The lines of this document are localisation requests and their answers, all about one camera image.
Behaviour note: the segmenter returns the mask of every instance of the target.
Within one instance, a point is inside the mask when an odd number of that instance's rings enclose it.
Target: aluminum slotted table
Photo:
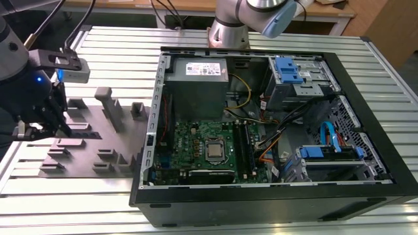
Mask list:
[[[336,53],[415,178],[418,178],[418,97],[374,45],[358,37],[250,34],[252,49]],[[89,62],[88,84],[65,84],[67,96],[95,100],[97,86],[113,89],[120,104],[149,105],[160,46],[206,47],[207,32],[92,27],[73,48]],[[418,200],[385,206],[347,221],[219,227],[155,228],[128,206],[131,179],[43,179],[39,167],[53,139],[27,147],[15,142],[0,164],[0,234],[414,234]]]

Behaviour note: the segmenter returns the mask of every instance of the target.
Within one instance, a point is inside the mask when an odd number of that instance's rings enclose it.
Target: yellow wire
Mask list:
[[[239,109],[242,106],[244,106],[250,102],[250,99],[251,99],[251,88],[250,88],[248,84],[246,83],[246,81],[240,77],[238,77],[235,74],[230,73],[228,75],[235,77],[236,79],[239,79],[239,81],[242,81],[242,83],[246,85],[246,87],[248,89],[248,98],[247,98],[246,102],[243,102],[240,105],[234,106],[234,107],[226,107],[224,109],[227,109],[227,110]]]

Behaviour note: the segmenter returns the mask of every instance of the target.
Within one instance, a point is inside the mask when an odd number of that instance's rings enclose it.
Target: black cable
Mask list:
[[[174,10],[175,10],[175,12],[176,12],[178,14],[175,14],[175,13],[171,11],[171,9],[168,8],[168,6],[167,6],[160,0],[156,0],[156,2],[158,2],[159,4],[162,4],[162,6],[170,11],[171,15],[172,15],[172,16],[175,17],[175,19],[178,20],[178,23],[180,24],[180,27],[183,28],[183,20],[182,20],[182,17],[180,17],[180,15],[179,15],[178,10],[176,10],[175,6],[172,5],[171,1],[168,0],[168,3],[170,3],[171,7],[174,8]]]
[[[286,125],[288,123],[291,123],[294,120],[296,120],[298,118],[300,118],[306,111],[308,110],[310,106],[314,105],[316,102],[320,102],[320,101],[326,101],[326,100],[331,100],[336,97],[335,94],[328,94],[323,97],[315,97],[315,98],[311,98],[306,103],[303,103],[299,107],[296,107],[287,115],[286,117],[283,118],[283,120],[280,121],[278,127],[276,127],[276,130],[280,130],[280,128],[284,128]],[[259,143],[259,146],[266,144],[268,141],[274,140],[278,136],[280,135],[280,132],[276,132],[271,137],[268,137],[266,140],[263,140],[260,143]]]
[[[155,8],[155,5],[153,5],[152,0],[149,0],[149,2],[151,2],[151,6],[152,6],[152,9],[153,9],[153,12],[155,12],[155,16],[158,17],[159,21],[160,21],[162,24],[166,26],[166,28],[168,28],[166,22],[163,21],[162,17],[159,16],[159,14],[158,14],[158,12],[156,12],[156,8]]]
[[[248,121],[254,121],[256,123],[262,123],[262,124],[275,124],[274,122],[268,122],[268,121],[259,121],[254,118],[246,118],[243,116],[239,116],[236,113],[234,113],[231,110],[226,109],[226,111],[234,116],[236,117],[238,119],[243,119],[243,120],[248,120]]]
[[[303,22],[302,22],[300,28],[304,28],[304,22],[306,22],[306,18],[307,18],[306,8],[304,8],[303,4],[299,2],[299,0],[296,0],[296,3],[299,3],[300,7],[303,8]]]
[[[172,5],[171,1],[167,0],[167,2],[168,2],[168,4],[171,5],[174,11],[176,12],[176,15],[178,15],[178,18],[179,18],[180,27],[184,28],[184,19],[182,19],[180,14],[179,14],[179,12],[178,12],[175,6]]]
[[[92,8],[93,8],[93,5],[95,5],[95,4],[96,4],[96,0],[91,0],[89,8],[88,8],[88,10],[87,10],[87,12],[85,12],[85,15],[83,16],[83,18],[81,18],[81,20],[80,20],[77,26],[73,28],[73,30],[72,30],[72,32],[71,32],[68,38],[65,39],[65,42],[64,42],[64,48],[65,48],[65,49],[69,49],[69,41],[72,40],[72,38],[73,38],[73,37],[76,36],[76,34],[79,33],[80,28],[81,28],[81,26],[83,26],[83,24],[84,24],[84,22],[85,22],[85,20],[87,20],[87,18],[88,18],[88,16],[89,16],[89,14],[91,14],[91,11],[92,11]]]
[[[41,34],[41,32],[44,31],[47,25],[49,24],[53,16],[56,15],[56,13],[59,12],[63,4],[64,4],[65,0],[60,0],[60,2],[57,3],[56,7],[53,8],[49,16],[47,17],[47,19],[44,20],[44,22],[41,23],[40,27],[37,28],[37,30],[35,31],[35,35],[39,36]]]

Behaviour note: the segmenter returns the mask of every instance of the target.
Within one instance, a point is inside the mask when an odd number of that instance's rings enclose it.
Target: cpu socket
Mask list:
[[[224,161],[224,142],[223,140],[206,141],[206,160],[211,164],[219,164]]]

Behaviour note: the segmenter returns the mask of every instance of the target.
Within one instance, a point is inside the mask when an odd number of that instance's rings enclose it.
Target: ram slot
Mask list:
[[[252,145],[251,145],[251,136],[250,136],[250,130],[248,130],[248,125],[244,125],[244,131],[246,131],[246,139],[247,139],[247,158],[250,161],[250,166],[251,166],[251,171],[255,170],[255,161],[254,161],[254,151],[252,151]]]
[[[248,148],[246,147],[246,128],[240,123],[234,123],[232,127],[238,174],[240,179],[247,179],[251,175],[251,165],[247,153]]]

